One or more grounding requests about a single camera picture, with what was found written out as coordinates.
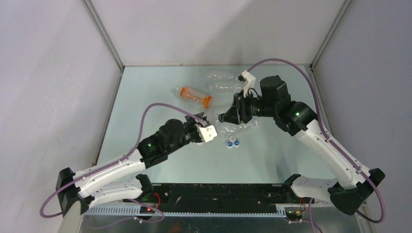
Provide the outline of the blue cap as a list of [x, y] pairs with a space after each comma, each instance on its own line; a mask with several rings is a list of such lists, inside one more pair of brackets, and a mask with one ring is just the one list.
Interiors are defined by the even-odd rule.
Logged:
[[227, 141], [227, 143], [226, 143], [226, 146], [227, 146], [227, 148], [233, 148], [233, 142], [231, 142], [231, 141]]
[[238, 141], [238, 140], [235, 140], [234, 142], [233, 142], [233, 146], [234, 147], [239, 147], [240, 146], [240, 141]]

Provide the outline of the clear bottle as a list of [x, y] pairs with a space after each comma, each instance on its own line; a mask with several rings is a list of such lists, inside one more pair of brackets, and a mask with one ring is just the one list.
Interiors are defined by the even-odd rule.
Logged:
[[238, 76], [236, 73], [231, 72], [210, 72], [207, 77], [215, 81], [229, 81], [236, 80]]
[[207, 112], [207, 119], [210, 123], [229, 123], [225, 119], [225, 115], [227, 113], [227, 109], [209, 109]]

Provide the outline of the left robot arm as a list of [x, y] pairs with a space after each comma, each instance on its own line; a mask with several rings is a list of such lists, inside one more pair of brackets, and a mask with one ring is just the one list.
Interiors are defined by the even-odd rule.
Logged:
[[147, 175], [141, 172], [158, 165], [168, 156], [190, 143], [206, 143], [217, 136], [215, 127], [202, 113], [186, 116], [185, 122], [170, 119], [151, 136], [142, 139], [136, 149], [120, 158], [99, 166], [73, 172], [69, 167], [61, 170], [56, 184], [61, 189], [57, 197], [62, 215], [66, 215], [76, 202], [80, 213], [97, 205], [117, 200], [135, 199], [148, 202], [154, 188]]

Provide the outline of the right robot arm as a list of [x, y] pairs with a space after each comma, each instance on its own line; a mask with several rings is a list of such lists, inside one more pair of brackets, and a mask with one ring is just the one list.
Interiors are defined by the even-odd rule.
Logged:
[[287, 84], [279, 76], [259, 83], [261, 95], [248, 91], [234, 94], [231, 107], [218, 116], [220, 122], [240, 125], [253, 117], [270, 117], [282, 131], [295, 137], [315, 152], [335, 176], [312, 179], [293, 174], [283, 183], [285, 201], [314, 198], [332, 203], [346, 215], [354, 215], [378, 186], [385, 174], [379, 168], [369, 169], [322, 131], [317, 114], [305, 103], [291, 100]]

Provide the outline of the clear bottle nearest caps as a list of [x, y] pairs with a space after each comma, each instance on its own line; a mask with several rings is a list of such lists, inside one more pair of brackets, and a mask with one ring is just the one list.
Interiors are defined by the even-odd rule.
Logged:
[[216, 127], [218, 136], [229, 137], [229, 136], [235, 136], [236, 134], [250, 130], [256, 127], [258, 124], [259, 124], [259, 121], [256, 119], [252, 119], [248, 123], [240, 124], [240, 125], [217, 121], [215, 124], [215, 127]]

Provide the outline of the clear bottle second row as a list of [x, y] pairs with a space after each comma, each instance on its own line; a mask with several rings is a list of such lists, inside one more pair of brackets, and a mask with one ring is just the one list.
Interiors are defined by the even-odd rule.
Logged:
[[233, 83], [212, 83], [207, 85], [208, 90], [214, 92], [240, 92], [243, 90], [242, 84], [233, 84]]

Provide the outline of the orange labelled bottle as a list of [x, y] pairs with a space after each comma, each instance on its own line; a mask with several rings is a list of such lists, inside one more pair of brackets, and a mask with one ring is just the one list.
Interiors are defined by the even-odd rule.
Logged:
[[184, 100], [192, 101], [205, 109], [209, 109], [212, 106], [214, 98], [211, 95], [197, 91], [188, 86], [176, 87], [176, 93]]

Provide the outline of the left electronics board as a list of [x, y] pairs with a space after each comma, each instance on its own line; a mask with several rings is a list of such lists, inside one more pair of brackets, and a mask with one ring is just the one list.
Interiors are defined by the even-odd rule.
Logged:
[[140, 206], [140, 208], [139, 208], [139, 214], [140, 215], [154, 215], [156, 213], [157, 213], [156, 209], [151, 207], [151, 206], [149, 206], [149, 207]]

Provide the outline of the electronics board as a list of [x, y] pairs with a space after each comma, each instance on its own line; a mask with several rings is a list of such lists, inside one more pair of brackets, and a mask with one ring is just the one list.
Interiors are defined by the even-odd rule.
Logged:
[[156, 209], [151, 207], [151, 206], [149, 206], [149, 207], [140, 206], [140, 208], [139, 208], [139, 214], [140, 215], [154, 215], [156, 213], [157, 213]]
[[301, 222], [303, 219], [304, 213], [305, 213], [304, 210], [286, 211], [285, 219], [288, 222]]

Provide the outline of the right electronics board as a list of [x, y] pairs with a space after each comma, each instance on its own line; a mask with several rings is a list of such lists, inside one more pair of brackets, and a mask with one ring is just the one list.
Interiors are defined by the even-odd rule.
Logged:
[[305, 213], [304, 210], [286, 211], [285, 219], [288, 222], [301, 222], [303, 219], [304, 213]]

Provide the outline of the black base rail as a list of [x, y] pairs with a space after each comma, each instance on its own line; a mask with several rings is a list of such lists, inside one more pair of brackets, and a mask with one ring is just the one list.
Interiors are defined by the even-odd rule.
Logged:
[[300, 198], [280, 184], [156, 183], [143, 202], [168, 213], [276, 214]]

